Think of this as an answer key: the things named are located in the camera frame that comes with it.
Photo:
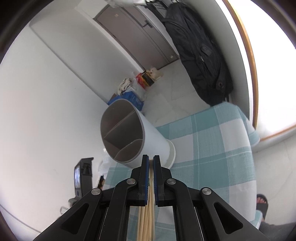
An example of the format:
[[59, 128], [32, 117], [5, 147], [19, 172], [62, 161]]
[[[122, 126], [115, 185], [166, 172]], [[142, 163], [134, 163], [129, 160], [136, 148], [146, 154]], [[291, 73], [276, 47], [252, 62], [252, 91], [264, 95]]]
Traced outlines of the bamboo chopstick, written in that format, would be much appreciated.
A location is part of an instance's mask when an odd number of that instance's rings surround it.
[[153, 161], [149, 161], [149, 200], [148, 200], [148, 214], [147, 214], [147, 234], [146, 240], [155, 239], [154, 227], [154, 171]]
[[144, 220], [145, 220], [145, 206], [141, 206], [138, 209], [137, 241], [142, 240], [143, 231], [144, 231]]

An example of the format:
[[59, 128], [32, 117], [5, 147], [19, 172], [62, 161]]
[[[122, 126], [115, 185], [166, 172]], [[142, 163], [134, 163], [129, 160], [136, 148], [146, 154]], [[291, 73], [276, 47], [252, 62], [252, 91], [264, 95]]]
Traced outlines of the white utensil holder cup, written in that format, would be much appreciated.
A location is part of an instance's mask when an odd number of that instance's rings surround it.
[[128, 100], [118, 99], [104, 112], [100, 133], [109, 156], [129, 168], [137, 168], [142, 156], [158, 155], [161, 166], [170, 169], [175, 162], [174, 144], [165, 138]]

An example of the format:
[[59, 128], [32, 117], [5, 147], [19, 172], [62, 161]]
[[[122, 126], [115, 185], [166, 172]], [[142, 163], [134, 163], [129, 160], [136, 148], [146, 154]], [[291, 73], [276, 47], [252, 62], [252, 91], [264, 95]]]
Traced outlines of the sandalled foot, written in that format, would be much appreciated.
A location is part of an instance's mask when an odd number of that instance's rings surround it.
[[268, 211], [268, 201], [263, 194], [257, 194], [256, 196], [256, 210], [262, 213], [262, 220], [264, 221]]

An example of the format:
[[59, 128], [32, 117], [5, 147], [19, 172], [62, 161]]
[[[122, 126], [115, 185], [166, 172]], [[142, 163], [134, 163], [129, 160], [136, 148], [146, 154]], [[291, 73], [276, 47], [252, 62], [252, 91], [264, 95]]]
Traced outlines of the blue cardboard box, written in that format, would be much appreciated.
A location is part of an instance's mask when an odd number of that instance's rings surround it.
[[112, 98], [109, 100], [109, 102], [107, 102], [108, 105], [111, 105], [113, 102], [115, 102], [118, 99], [125, 99], [130, 101], [139, 111], [142, 111], [142, 108], [144, 106], [144, 102], [141, 101], [137, 95], [130, 91], [130, 92], [126, 92], [123, 95], [113, 95]]

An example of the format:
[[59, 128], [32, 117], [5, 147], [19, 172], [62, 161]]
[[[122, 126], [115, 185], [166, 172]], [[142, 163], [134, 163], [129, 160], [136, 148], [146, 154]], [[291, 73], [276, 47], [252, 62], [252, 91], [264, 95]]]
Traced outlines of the yellow black bag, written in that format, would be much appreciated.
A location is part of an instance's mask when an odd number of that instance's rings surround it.
[[138, 84], [144, 89], [147, 89], [154, 84], [154, 80], [151, 78], [148, 71], [139, 73], [135, 78]]

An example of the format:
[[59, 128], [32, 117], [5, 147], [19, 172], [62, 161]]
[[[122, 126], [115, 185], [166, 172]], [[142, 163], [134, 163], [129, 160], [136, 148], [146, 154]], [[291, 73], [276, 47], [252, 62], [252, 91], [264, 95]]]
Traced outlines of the grey door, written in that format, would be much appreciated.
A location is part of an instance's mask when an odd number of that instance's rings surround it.
[[135, 6], [112, 8], [107, 5], [95, 20], [142, 69], [161, 69], [178, 60], [177, 53], [163, 34]]

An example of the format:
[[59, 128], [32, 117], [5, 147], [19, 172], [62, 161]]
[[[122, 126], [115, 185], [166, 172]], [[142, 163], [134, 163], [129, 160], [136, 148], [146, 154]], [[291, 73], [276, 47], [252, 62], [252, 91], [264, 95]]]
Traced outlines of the black backpack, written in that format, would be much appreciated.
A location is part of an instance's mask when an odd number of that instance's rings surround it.
[[146, 6], [164, 25], [198, 96], [210, 106], [228, 101], [233, 82], [224, 56], [196, 10], [185, 3]]

